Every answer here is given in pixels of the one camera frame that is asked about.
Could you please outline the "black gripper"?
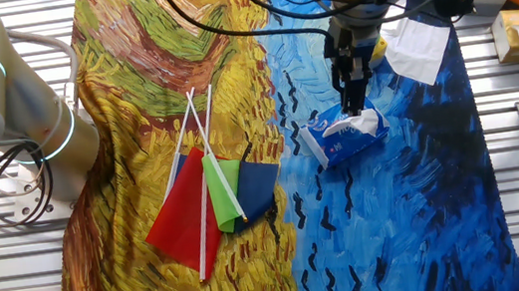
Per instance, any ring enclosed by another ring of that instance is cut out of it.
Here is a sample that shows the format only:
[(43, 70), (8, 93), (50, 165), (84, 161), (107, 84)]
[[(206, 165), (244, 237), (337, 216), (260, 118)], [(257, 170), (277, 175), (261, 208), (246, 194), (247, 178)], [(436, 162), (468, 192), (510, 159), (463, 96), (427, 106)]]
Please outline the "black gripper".
[(325, 45), (326, 57), (341, 80), (341, 102), (344, 114), (357, 116), (364, 109), (367, 72), (376, 43), (380, 39), (377, 27), (332, 29), (332, 40)]

